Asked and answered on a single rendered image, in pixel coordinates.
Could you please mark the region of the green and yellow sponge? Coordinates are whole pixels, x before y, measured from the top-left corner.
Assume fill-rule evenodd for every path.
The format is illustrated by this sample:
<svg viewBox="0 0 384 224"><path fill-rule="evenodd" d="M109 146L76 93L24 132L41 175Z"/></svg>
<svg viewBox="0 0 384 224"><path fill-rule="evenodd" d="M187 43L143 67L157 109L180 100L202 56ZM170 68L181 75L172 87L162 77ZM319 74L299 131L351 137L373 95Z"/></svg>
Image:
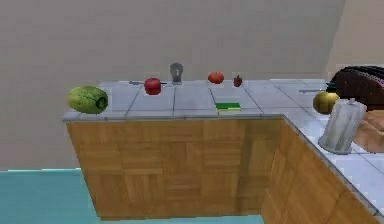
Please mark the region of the green and yellow sponge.
<svg viewBox="0 0 384 224"><path fill-rule="evenodd" d="M237 102L220 102L215 104L217 111L227 111L227 110L240 110L241 106Z"/></svg>

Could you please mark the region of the red tomato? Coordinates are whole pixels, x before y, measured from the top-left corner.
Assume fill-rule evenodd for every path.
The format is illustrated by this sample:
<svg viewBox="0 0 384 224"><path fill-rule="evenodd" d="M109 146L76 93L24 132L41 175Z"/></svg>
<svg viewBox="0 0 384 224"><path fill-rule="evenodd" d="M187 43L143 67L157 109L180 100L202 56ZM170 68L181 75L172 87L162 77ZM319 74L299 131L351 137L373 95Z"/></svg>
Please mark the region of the red tomato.
<svg viewBox="0 0 384 224"><path fill-rule="evenodd" d="M222 72L211 72L208 75L208 81L213 84L221 84L224 81L224 75Z"/></svg>

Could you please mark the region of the grey cup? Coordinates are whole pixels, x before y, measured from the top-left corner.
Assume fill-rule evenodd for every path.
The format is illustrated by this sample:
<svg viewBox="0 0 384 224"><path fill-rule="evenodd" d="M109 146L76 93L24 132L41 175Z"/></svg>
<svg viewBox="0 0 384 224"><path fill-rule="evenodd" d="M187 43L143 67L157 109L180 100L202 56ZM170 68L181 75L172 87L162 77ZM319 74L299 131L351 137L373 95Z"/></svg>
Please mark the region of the grey cup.
<svg viewBox="0 0 384 224"><path fill-rule="evenodd" d="M181 63L172 63L170 65L170 75L172 77L173 84L182 83L183 65Z"/></svg>

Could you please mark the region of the red apple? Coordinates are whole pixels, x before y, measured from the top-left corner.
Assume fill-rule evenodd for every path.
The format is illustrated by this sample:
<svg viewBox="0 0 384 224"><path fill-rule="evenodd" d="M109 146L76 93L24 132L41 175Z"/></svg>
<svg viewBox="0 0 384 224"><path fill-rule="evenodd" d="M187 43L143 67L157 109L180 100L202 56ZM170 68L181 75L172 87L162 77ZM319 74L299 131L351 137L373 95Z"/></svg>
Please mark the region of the red apple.
<svg viewBox="0 0 384 224"><path fill-rule="evenodd" d="M161 81L158 78L148 78L144 82L144 89L148 95L158 95L161 92Z"/></svg>

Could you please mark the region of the wooden counter with tiled top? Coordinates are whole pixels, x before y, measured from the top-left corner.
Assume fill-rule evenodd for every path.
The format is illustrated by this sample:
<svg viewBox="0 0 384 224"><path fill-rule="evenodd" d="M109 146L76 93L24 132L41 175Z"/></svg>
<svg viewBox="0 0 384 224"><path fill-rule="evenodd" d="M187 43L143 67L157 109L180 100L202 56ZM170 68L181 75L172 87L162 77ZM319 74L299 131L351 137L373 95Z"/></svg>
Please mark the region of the wooden counter with tiled top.
<svg viewBox="0 0 384 224"><path fill-rule="evenodd" d="M97 215L108 221L259 214L265 224L384 224L384 173L317 143L310 80L205 80L156 96L106 82L101 114L64 116ZM217 111L237 102L240 110Z"/></svg>

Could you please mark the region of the green lettuce head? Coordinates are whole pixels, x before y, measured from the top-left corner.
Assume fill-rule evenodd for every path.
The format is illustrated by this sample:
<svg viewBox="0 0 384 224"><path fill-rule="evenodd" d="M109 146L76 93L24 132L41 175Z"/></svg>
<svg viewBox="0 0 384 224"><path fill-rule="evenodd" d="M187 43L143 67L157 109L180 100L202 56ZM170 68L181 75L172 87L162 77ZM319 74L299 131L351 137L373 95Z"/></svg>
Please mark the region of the green lettuce head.
<svg viewBox="0 0 384 224"><path fill-rule="evenodd" d="M95 86L79 86L67 94L67 103L71 109L85 114L100 114L108 107L107 93Z"/></svg>

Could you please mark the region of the dark red toaster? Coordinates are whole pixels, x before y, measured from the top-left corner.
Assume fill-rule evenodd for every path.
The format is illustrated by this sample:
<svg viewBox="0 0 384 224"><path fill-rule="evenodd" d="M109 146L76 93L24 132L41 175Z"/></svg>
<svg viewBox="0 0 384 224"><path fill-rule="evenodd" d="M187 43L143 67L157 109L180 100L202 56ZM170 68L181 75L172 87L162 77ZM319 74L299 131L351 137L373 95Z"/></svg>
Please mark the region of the dark red toaster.
<svg viewBox="0 0 384 224"><path fill-rule="evenodd" d="M368 111L384 110L384 67L347 66L335 73L328 86L341 99L354 98Z"/></svg>

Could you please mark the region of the tan bread loaf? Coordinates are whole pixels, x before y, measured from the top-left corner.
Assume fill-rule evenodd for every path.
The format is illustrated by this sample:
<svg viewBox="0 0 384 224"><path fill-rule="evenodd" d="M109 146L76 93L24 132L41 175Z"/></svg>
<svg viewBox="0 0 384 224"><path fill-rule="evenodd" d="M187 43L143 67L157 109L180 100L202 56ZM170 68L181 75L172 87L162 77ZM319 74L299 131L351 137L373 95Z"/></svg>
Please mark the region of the tan bread loaf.
<svg viewBox="0 0 384 224"><path fill-rule="evenodd" d="M353 141L367 152L384 153L384 110L367 112Z"/></svg>

